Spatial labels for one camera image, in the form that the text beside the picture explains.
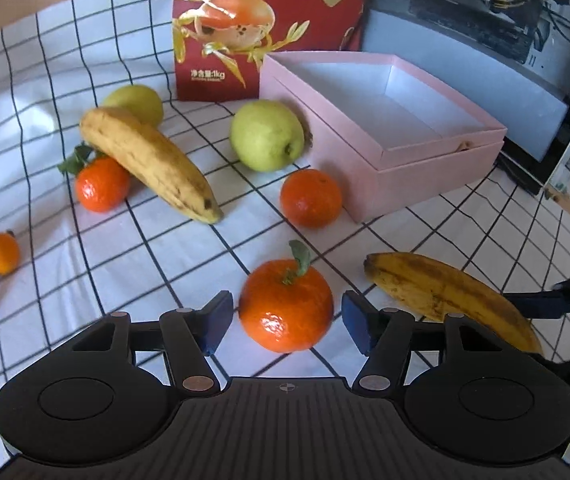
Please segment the glass-panel computer case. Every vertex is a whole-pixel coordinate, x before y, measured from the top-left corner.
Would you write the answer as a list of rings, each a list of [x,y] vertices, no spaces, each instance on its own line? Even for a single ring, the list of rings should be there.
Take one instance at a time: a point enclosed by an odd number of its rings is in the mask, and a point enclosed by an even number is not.
[[[537,194],[570,146],[570,0],[367,0],[362,49],[400,56],[506,126],[498,165]]]

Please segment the red printed gift bag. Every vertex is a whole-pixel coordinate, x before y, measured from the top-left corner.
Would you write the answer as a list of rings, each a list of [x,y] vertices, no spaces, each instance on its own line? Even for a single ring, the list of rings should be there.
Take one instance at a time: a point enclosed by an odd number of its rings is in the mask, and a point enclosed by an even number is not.
[[[271,53],[360,46],[366,0],[173,0],[181,101],[254,98]]]

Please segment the long spotted banana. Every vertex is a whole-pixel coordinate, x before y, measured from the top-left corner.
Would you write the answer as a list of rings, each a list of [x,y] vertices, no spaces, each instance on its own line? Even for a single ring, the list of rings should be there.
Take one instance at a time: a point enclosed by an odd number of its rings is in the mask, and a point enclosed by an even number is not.
[[[206,224],[222,220],[209,182],[157,128],[119,107],[95,107],[80,120],[84,141],[119,162],[184,216]]]

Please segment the pink open gift box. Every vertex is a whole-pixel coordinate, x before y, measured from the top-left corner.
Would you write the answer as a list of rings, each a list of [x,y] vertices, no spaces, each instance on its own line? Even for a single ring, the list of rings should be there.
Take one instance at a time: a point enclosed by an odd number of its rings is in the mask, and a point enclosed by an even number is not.
[[[486,176],[506,136],[486,110],[397,55],[271,53],[259,96],[298,116],[311,166],[337,181],[357,222]]]

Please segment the small kumquat orange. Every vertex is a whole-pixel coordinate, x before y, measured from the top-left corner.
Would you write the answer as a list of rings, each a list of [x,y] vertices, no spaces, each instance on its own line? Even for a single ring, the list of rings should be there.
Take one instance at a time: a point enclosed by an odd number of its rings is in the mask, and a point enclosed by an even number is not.
[[[0,275],[12,273],[20,261],[20,248],[9,232],[0,232]]]

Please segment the orange with green leaves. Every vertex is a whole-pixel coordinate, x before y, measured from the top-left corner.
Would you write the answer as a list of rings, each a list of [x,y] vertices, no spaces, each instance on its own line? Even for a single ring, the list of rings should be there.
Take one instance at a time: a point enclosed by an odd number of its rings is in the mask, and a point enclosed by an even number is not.
[[[77,145],[57,168],[62,174],[74,177],[79,203],[98,214],[118,207],[130,192],[128,171],[116,159],[84,143]]]

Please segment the yellow-green pear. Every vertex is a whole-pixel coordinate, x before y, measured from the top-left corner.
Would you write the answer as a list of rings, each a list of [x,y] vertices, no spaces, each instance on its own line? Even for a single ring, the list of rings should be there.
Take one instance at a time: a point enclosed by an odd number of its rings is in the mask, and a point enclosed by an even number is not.
[[[159,94],[143,84],[129,84],[109,93],[102,106],[128,110],[141,122],[157,128],[162,122],[163,100]]]

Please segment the large orange with leaf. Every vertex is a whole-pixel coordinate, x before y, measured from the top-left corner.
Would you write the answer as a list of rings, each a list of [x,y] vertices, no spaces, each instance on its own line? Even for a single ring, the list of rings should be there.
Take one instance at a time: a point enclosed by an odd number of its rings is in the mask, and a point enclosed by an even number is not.
[[[276,353],[315,346],[333,322],[334,298],[323,275],[311,266],[311,250],[291,240],[291,258],[262,263],[248,275],[238,299],[246,334]]]

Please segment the ripe banana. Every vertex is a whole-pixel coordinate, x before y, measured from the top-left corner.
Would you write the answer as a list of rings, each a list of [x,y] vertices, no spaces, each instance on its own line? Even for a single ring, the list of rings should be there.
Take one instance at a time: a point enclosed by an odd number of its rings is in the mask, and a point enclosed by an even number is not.
[[[442,322],[460,313],[520,351],[542,352],[532,326],[509,300],[449,264],[411,252],[379,252],[367,255],[363,268],[397,304],[427,320]]]

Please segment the white grid tablecloth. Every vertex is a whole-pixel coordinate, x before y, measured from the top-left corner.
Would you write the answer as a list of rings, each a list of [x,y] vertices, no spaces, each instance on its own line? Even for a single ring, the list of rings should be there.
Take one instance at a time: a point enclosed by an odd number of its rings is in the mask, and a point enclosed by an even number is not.
[[[501,170],[370,223],[294,228],[279,212],[286,172],[254,174],[227,141],[237,104],[175,97],[170,18],[171,0],[67,0],[0,30],[0,232],[21,256],[0,278],[0,387],[106,313],[152,321],[239,292],[291,240],[311,249],[335,297],[355,289],[380,308],[390,299],[363,274],[370,252],[418,252],[501,292],[570,276],[570,214]],[[79,204],[58,166],[80,143],[82,114],[125,84],[160,94],[161,129],[207,177],[220,223],[189,220],[142,185],[107,214]]]

